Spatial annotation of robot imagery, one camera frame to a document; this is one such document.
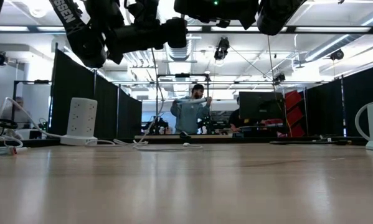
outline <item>black partition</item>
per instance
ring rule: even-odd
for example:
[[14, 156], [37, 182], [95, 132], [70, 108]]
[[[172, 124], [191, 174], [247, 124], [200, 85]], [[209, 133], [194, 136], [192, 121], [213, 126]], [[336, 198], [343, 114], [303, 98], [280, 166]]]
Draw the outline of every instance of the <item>black partition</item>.
[[71, 100], [73, 97], [94, 99], [94, 77], [93, 72], [56, 50], [50, 94], [49, 133], [66, 134]]
[[341, 80], [306, 91], [306, 109], [310, 136], [324, 134], [343, 136]]
[[119, 89], [117, 138], [133, 139], [141, 133], [142, 102]]
[[[361, 136], [355, 128], [355, 115], [367, 103], [373, 102], [373, 68], [344, 78], [344, 101], [348, 136]], [[369, 134], [367, 111], [359, 122], [362, 130]]]
[[97, 75], [95, 82], [95, 100], [98, 101], [96, 138], [114, 139], [117, 135], [117, 96], [118, 87]]

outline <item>camera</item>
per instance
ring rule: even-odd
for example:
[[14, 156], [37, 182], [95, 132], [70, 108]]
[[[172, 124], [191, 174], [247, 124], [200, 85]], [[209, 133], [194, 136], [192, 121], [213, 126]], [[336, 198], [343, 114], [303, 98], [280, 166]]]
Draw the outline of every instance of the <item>camera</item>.
[[0, 66], [5, 66], [8, 63], [8, 59], [6, 57], [6, 52], [0, 52]]

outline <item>beard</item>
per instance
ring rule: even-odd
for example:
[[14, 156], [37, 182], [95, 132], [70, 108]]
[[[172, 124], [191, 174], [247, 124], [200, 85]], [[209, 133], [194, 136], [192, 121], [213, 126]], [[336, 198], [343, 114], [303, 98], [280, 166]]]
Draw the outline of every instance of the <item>beard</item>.
[[195, 98], [195, 99], [201, 99], [202, 97], [203, 97], [203, 96], [199, 96], [198, 93], [195, 93], [195, 94], [194, 94], [194, 98]]

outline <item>desk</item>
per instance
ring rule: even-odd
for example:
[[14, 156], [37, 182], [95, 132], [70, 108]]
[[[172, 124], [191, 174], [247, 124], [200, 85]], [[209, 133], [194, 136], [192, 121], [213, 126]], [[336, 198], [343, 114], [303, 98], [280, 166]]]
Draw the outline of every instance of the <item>desk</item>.
[[2, 223], [373, 223], [373, 151], [30, 149], [0, 157]]
[[[135, 139], [141, 139], [143, 136], [135, 136]], [[232, 136], [219, 135], [219, 134], [192, 134], [190, 135], [193, 139], [230, 139]], [[147, 135], [145, 139], [180, 139], [178, 134], [157, 134]]]

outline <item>man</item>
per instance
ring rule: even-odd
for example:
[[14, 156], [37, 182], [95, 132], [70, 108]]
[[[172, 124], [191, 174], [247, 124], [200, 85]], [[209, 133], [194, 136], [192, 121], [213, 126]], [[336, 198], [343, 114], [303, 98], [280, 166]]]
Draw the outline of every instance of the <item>man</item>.
[[[201, 99], [203, 95], [204, 87], [200, 84], [196, 84], [192, 89], [192, 95], [184, 97], [183, 99], [197, 100]], [[176, 134], [183, 131], [187, 134], [196, 134], [198, 129], [197, 119], [202, 119], [209, 115], [211, 102], [211, 97], [208, 97], [205, 106], [201, 103], [179, 105], [177, 101], [174, 100], [171, 107], [171, 113], [176, 117]]]
[[[24, 106], [23, 97], [17, 96], [15, 101], [21, 107]], [[2, 113], [2, 118], [10, 119], [10, 120], [12, 119], [12, 107], [13, 106], [8, 106], [7, 108], [4, 109], [4, 112]], [[31, 121], [29, 117], [27, 117], [27, 115], [16, 106], [14, 106], [14, 122], [17, 123], [17, 126], [19, 129], [30, 128]]]
[[[239, 103], [239, 97], [236, 99], [237, 104], [240, 105]], [[232, 114], [229, 117], [229, 124], [230, 128], [233, 132], [237, 133], [240, 132], [240, 128], [245, 124], [245, 119], [240, 119], [240, 108], [233, 111]]]

